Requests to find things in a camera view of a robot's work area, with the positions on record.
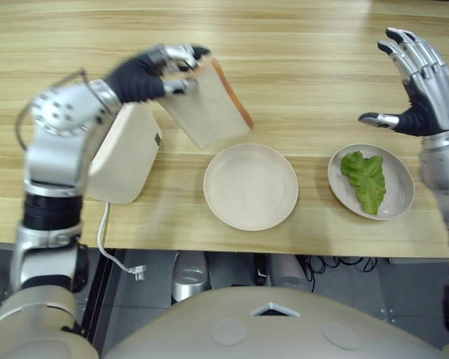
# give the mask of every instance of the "silver robotic hand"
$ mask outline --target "silver robotic hand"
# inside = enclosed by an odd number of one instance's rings
[[[36,133],[25,153],[25,214],[10,273],[13,290],[57,280],[74,292],[85,285],[86,248],[78,240],[91,160],[123,103],[184,94],[191,79],[159,76],[195,68],[208,52],[188,44],[158,45],[104,79],[88,82],[82,73],[83,83],[51,86],[33,100]]]
[[[158,45],[89,82],[84,70],[52,85],[21,112],[31,110],[34,140],[25,150],[25,202],[16,232],[10,285],[0,308],[0,358],[96,358],[80,336],[76,304],[88,276],[82,202],[88,168],[125,102],[183,94],[192,80],[163,81],[187,71],[209,50]],[[65,85],[76,76],[83,83]]]
[[[436,196],[449,229],[449,68],[432,45],[412,32],[388,28],[386,34],[395,43],[382,40],[378,47],[399,70],[411,107],[402,114],[366,113],[359,120],[422,137],[421,180]],[[449,286],[445,315],[449,330]]]

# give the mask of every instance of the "plate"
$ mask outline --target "plate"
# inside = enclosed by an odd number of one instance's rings
[[[382,170],[386,183],[384,200],[377,215],[370,215],[362,210],[355,196],[354,188],[349,184],[349,177],[341,173],[341,160],[347,153],[361,151],[365,158],[382,156]],[[414,182],[406,166],[395,155],[380,147],[370,144],[351,144],[338,150],[328,164],[328,181],[338,200],[348,209],[366,218],[385,220],[397,218],[412,205],[415,196]]]
[[[239,230],[280,224],[299,195],[293,166],[261,144],[237,144],[216,155],[204,174],[203,188],[213,213]]]

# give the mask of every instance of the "wood grain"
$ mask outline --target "wood grain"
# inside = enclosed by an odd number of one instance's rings
[[[263,251],[381,257],[449,257],[436,202],[419,182],[420,142],[359,124],[366,111],[401,112],[407,99],[392,63],[376,48],[386,26],[431,41],[449,64],[449,3],[433,0],[1,0],[0,242],[21,216],[23,154],[13,119],[37,92],[85,67],[103,76],[155,43],[210,47],[255,131],[200,151],[157,104],[164,141],[136,202],[112,206],[106,245],[116,248]],[[31,138],[31,125],[25,125]],[[296,210],[283,223],[246,233],[207,208],[202,179],[211,158],[239,142],[283,153],[299,177]],[[326,166],[332,153],[368,143],[413,173],[416,200],[392,221],[342,207]],[[94,246],[103,204],[87,200],[82,241]]]

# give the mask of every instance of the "lettuce leaf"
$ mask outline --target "lettuce leaf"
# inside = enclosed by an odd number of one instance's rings
[[[386,193],[382,156],[365,159],[361,151],[347,153],[341,161],[341,173],[349,177],[362,209],[370,215],[377,215]]]

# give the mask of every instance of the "floor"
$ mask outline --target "floor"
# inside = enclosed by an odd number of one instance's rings
[[[115,272],[120,273],[117,292],[114,300],[105,296],[104,303],[108,327],[98,328],[103,354],[170,307],[174,255],[173,251],[126,252],[125,264],[146,263],[147,274],[145,281],[136,282],[130,274]],[[92,250],[91,272],[98,259],[99,253]],[[9,295],[9,261],[10,251],[0,249],[0,303]],[[209,253],[209,262],[213,288],[253,285],[252,254]],[[353,266],[327,269],[317,275],[315,293],[385,320],[441,348],[449,343],[441,314],[442,286],[448,282],[446,263],[396,265],[382,259],[370,273]],[[76,295],[80,315],[89,290],[90,285]]]

